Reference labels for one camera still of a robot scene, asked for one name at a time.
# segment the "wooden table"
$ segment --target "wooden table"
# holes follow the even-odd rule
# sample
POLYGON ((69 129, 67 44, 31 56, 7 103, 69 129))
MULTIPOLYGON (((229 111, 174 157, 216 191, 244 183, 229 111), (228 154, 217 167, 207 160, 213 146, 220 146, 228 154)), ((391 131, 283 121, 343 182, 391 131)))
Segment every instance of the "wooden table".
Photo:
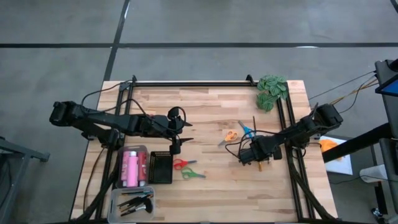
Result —
MULTIPOLYGON (((117 83, 104 82, 103 88, 117 83)), ((288 84, 294 115, 299 120, 310 112, 304 82, 291 80, 288 84)), ((185 142, 181 154, 174 158, 197 160, 198 163, 191 165, 191 168, 206 175, 206 179, 183 180, 181 173, 175 170, 172 184, 152 185, 156 196, 154 222, 297 221, 283 147, 284 158, 279 161, 271 160, 269 164, 263 162, 262 172, 259 172, 257 163, 243 167, 224 147, 218 147, 229 129, 234 129, 242 136, 243 130, 238 120, 253 128, 253 115, 256 117, 257 129, 280 131, 277 108, 269 113, 257 109, 256 94, 258 90, 254 87, 134 88, 134 99, 148 114, 167 114, 173 106, 185 109, 187 121, 193 126, 185 127, 180 137, 195 139, 185 142)), ((118 88, 102 92, 98 110, 115 106, 117 95, 118 88)), ((131 108, 130 113, 141 113, 136 105, 132 105, 131 108)), ((170 141, 157 138, 126 138, 126 146, 140 144, 144 144, 149 151, 168 151, 170 141)), ((89 143, 71 218, 76 218, 82 213, 87 181, 100 151, 98 141, 89 143)), ((87 204, 100 188, 105 155, 106 153, 101 155, 95 170, 88 190, 87 204)), ((322 154, 316 144, 307 147, 304 161, 311 190, 328 212, 337 217, 322 154)), ((304 215, 308 217, 302 192, 300 198, 304 215)), ((104 216, 108 211, 108 201, 109 192, 105 200, 104 216)))

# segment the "orange object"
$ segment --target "orange object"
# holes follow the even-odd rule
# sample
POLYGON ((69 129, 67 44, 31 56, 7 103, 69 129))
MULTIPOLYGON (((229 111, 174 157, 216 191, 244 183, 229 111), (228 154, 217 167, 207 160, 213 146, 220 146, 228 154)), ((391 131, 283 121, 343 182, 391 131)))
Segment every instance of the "orange object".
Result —
POLYGON ((229 141, 234 141, 237 138, 238 138, 238 133, 236 131, 228 131, 228 134, 226 135, 225 139, 221 143, 219 143, 218 145, 220 146, 220 145, 225 144, 225 143, 227 143, 229 141))
POLYGON ((326 152, 327 150, 338 146, 337 143, 335 143, 334 141, 330 140, 330 139, 322 139, 319 141, 319 143, 321 144, 321 151, 322 153, 326 152))

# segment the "clear plastic container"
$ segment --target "clear plastic container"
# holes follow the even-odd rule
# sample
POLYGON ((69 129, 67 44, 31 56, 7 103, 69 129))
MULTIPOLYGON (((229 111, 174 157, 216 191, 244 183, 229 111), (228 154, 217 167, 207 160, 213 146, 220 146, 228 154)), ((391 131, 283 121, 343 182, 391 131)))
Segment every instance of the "clear plastic container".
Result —
POLYGON ((119 150, 119 159, 120 159, 120 168, 119 168, 119 178, 118 181, 116 182, 116 187, 119 189, 122 188, 127 188, 125 186, 123 186, 123 180, 121 180, 122 177, 122 170, 123 170, 123 154, 124 152, 131 152, 131 151, 136 151, 138 152, 145 152, 147 154, 147 160, 146 160, 146 180, 145 180, 145 184, 144 186, 148 185, 148 178, 149 178, 149 153, 148 150, 145 146, 128 146, 128 147, 123 147, 122 149, 119 150))
POLYGON ((134 187, 132 189, 114 189, 111 193, 111 201, 109 203, 108 208, 108 222, 111 224, 120 224, 120 223, 137 223, 137 222, 146 222, 153 219, 155 214, 155 190, 152 187, 134 187), (148 213, 145 210, 139 210, 134 213, 121 216, 121 212, 118 208, 118 205, 126 202, 130 199, 140 196, 137 195, 123 195, 122 193, 132 193, 132 192, 153 192, 153 197, 150 198, 152 202, 152 212, 148 213))

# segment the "cable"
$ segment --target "cable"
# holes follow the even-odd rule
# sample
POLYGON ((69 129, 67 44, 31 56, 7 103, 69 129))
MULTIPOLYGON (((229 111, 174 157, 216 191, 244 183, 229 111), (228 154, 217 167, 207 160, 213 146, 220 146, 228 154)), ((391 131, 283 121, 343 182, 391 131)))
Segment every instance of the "cable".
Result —
MULTIPOLYGON (((112 88, 116 87, 117 85, 112 86, 111 88, 108 88, 108 89, 105 89, 105 90, 112 89, 112 88)), ((106 109, 106 110, 95 111, 95 112, 91 112, 91 113, 87 113, 87 112, 83 111, 83 100, 82 100, 82 104, 81 104, 82 107, 80 107, 80 109, 81 109, 81 111, 82 111, 84 114, 99 114, 99 113, 105 113, 105 112, 107 112, 107 111, 111 111, 111 110, 113 110, 113 109, 116 109, 118 106, 121 106, 121 105, 123 105, 123 104, 125 104, 125 103, 127 103, 127 102, 129 102, 129 101, 133 101, 133 102, 138 106, 138 108, 142 111, 142 113, 144 114, 145 117, 147 117, 147 118, 148 118, 149 120, 151 120, 152 122, 158 124, 159 126, 165 128, 165 129, 167 129, 167 130, 169 130, 169 131, 172 131, 172 132, 177 133, 178 131, 180 131, 182 128, 185 127, 185 123, 187 122, 187 114, 186 114, 185 110, 184 110, 182 107, 180 107, 180 106, 174 106, 173 108, 170 109, 170 110, 172 110, 172 109, 175 109, 175 108, 176 108, 176 109, 179 109, 179 110, 182 111, 182 114, 183 114, 183 123, 182 123, 181 127, 178 128, 178 129, 172 129, 172 128, 166 127, 166 126, 164 126, 163 124, 160 124, 159 122, 153 120, 153 119, 145 112, 145 110, 142 108, 142 106, 141 106, 135 99, 124 100, 123 102, 120 103, 120 105, 116 105, 116 106, 114 106, 114 107, 112 107, 112 108, 108 108, 108 109, 106 109)))
MULTIPOLYGON (((6 163, 6 162, 3 162, 3 163, 1 164, 0 171, 1 171, 2 168, 4 167, 5 163, 6 163)), ((4 172, 3 174, 1 174, 0 177, 1 177, 1 180, 0 180, 0 185, 1 185, 2 182, 4 181, 4 178, 6 178, 6 172, 4 172)))
POLYGON ((83 213, 86 211, 86 197, 87 197, 88 187, 90 186, 91 179, 93 178, 95 167, 97 166, 97 163, 100 160, 101 154, 104 150, 105 150, 105 147, 102 148, 101 152, 99 153, 97 159, 94 162, 93 169, 91 170, 90 178, 88 179, 86 190, 85 190, 85 196, 83 197, 83 213))
POLYGON ((248 140, 245 143, 243 143, 242 147, 244 147, 248 142, 250 142, 250 140, 248 140))
POLYGON ((322 144, 320 144, 319 142, 309 142, 309 144, 317 144, 319 146, 322 146, 322 144))
POLYGON ((81 112, 82 112, 83 114, 96 114, 97 112, 94 112, 94 113, 87 113, 86 111, 83 110, 83 104, 84 104, 86 98, 87 98, 88 96, 91 96, 91 95, 95 94, 95 93, 101 93, 101 92, 103 92, 103 91, 111 90, 111 89, 113 89, 113 88, 115 88, 115 87, 117 87, 117 86, 119 86, 119 85, 122 85, 122 84, 124 84, 124 83, 127 83, 127 82, 132 82, 132 80, 127 80, 127 81, 118 83, 118 84, 116 84, 116 85, 114 85, 114 86, 112 86, 112 87, 110 87, 110 88, 107 88, 107 89, 104 89, 104 90, 97 90, 97 91, 94 91, 94 92, 92 92, 92 93, 89 93, 89 94, 85 95, 85 96, 83 97, 83 99, 81 99, 81 103, 80 103, 80 104, 81 104, 81 107, 80 107, 81 112))
MULTIPOLYGON (((370 86, 374 86, 374 85, 377 85, 377 84, 378 84, 378 83, 375 83, 375 84, 373 84, 373 85, 369 85, 369 86, 367 86, 366 88, 369 88, 370 86)), ((354 101, 353 101, 353 104, 352 104, 349 108, 343 110, 342 112, 338 112, 339 114, 342 114, 342 113, 348 111, 349 109, 351 109, 351 108, 354 106, 354 104, 355 104, 355 102, 356 102, 356 99, 357 99, 357 97, 358 97, 358 93, 359 93, 360 90, 361 90, 361 89, 359 89, 359 90, 356 92, 356 94, 355 94, 355 99, 354 99, 354 101)))
POLYGON ((2 202, 0 203, 0 208, 2 208, 2 206, 4 205, 4 202, 6 202, 6 199, 7 199, 7 197, 8 197, 8 194, 10 193, 11 186, 12 186, 11 165, 10 165, 10 162, 9 162, 8 160, 6 161, 6 163, 7 163, 7 165, 8 165, 9 187, 8 187, 7 193, 5 194, 5 196, 4 196, 3 200, 2 200, 2 202))
POLYGON ((353 91, 351 91, 351 93, 348 93, 345 96, 341 96, 335 100, 333 100, 332 102, 330 102, 331 105, 335 105, 336 103, 340 102, 341 100, 345 99, 347 96, 350 96, 351 94, 356 93, 359 90, 365 89, 367 88, 370 84, 374 83, 375 81, 377 81, 377 79, 375 78, 374 80, 372 80, 371 82, 367 83, 368 81, 370 81, 373 77, 370 77, 369 79, 367 79, 364 83, 362 83, 359 87, 355 88, 353 91))
POLYGON ((240 140, 239 142, 226 144, 226 145, 225 145, 225 149, 226 149, 231 155, 233 155, 234 157, 236 157, 237 159, 240 160, 240 152, 241 152, 241 149, 242 149, 242 147, 243 147, 245 144, 247 144, 248 142, 245 142, 245 143, 243 144, 243 146, 242 146, 242 143, 243 143, 245 140, 251 139, 251 138, 245 138, 245 136, 248 135, 249 133, 257 133, 257 132, 259 132, 259 133, 267 133, 267 134, 281 134, 281 135, 285 135, 286 133, 289 133, 289 132, 286 132, 286 133, 275 133, 275 132, 272 132, 272 131, 263 131, 263 130, 255 130, 255 131, 253 131, 253 130, 252 130, 252 131, 250 131, 250 132, 245 133, 245 135, 242 136, 242 138, 241 138, 241 140, 240 140), (239 144, 238 155, 236 155, 235 153, 231 152, 231 151, 228 149, 228 146, 233 146, 233 145, 237 145, 237 144, 239 144))
POLYGON ((332 90, 334 90, 334 89, 337 89, 337 88, 339 88, 339 87, 341 87, 341 86, 343 86, 343 85, 345 85, 345 84, 348 84, 348 83, 350 83, 350 82, 352 82, 352 81, 355 81, 355 80, 357 80, 357 79, 359 79, 359 78, 362 78, 362 77, 364 77, 364 76, 366 76, 366 75, 369 75, 370 73, 374 73, 374 72, 376 72, 376 71, 371 71, 371 72, 365 73, 365 74, 363 74, 363 75, 360 75, 360 76, 358 76, 358 77, 356 77, 356 78, 354 78, 354 79, 352 79, 352 80, 350 80, 350 81, 348 81, 348 82, 345 82, 345 83, 340 84, 340 85, 338 85, 338 86, 336 86, 336 87, 333 87, 333 88, 331 88, 331 89, 329 89, 329 90, 327 90, 327 91, 324 91, 323 93, 320 93, 320 94, 318 94, 318 95, 315 95, 315 96, 309 98, 308 100, 312 100, 312 99, 314 99, 314 98, 316 98, 316 97, 318 97, 318 96, 320 96, 320 95, 323 95, 323 94, 325 94, 325 93, 328 93, 328 92, 330 92, 330 91, 332 91, 332 90))
POLYGON ((302 155, 302 158, 304 158, 304 156, 306 155, 306 153, 307 153, 307 149, 306 148, 293 148, 294 150, 296 150, 296 153, 299 153, 298 151, 299 150, 304 150, 304 153, 303 153, 303 155, 302 155))
POLYGON ((98 194, 95 196, 91 204, 87 207, 87 209, 81 214, 76 220, 89 220, 90 217, 94 214, 94 211, 98 207, 102 198, 105 197, 108 189, 112 185, 113 182, 117 181, 119 175, 119 154, 116 156, 116 162, 114 163, 114 167, 112 172, 110 173, 108 179, 104 182, 104 185, 99 188, 98 194))
POLYGON ((297 169, 293 163, 292 158, 287 157, 287 164, 290 167, 290 170, 292 171, 290 174, 291 177, 293 177, 296 180, 296 183, 298 183, 298 185, 303 190, 304 194, 308 197, 309 201, 311 201, 313 207, 318 212, 319 216, 324 220, 334 220, 335 218, 326 211, 326 209, 314 196, 308 185, 301 178, 299 172, 297 172, 297 169))
POLYGON ((361 177, 370 177, 370 178, 375 178, 375 179, 379 179, 379 180, 386 180, 388 182, 398 182, 396 180, 388 180, 388 179, 384 179, 384 178, 371 177, 371 176, 368 176, 368 175, 361 175, 361 176, 359 176, 357 178, 354 178, 354 179, 351 179, 351 180, 343 180, 343 181, 340 181, 340 182, 337 182, 337 183, 333 183, 333 182, 330 182, 330 183, 331 184, 342 184, 342 183, 347 183, 347 182, 351 182, 351 181, 354 181, 354 180, 358 180, 361 177))

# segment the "green-handled scissors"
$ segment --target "green-handled scissors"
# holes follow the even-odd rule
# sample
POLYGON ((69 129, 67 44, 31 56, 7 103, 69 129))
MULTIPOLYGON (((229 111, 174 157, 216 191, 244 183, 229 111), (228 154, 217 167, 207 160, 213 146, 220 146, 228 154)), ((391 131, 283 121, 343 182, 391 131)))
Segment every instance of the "green-handled scissors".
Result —
POLYGON ((184 167, 181 170, 182 178, 184 179, 191 179, 192 177, 201 177, 201 178, 206 178, 205 175, 197 174, 195 173, 191 168, 189 167, 184 167))

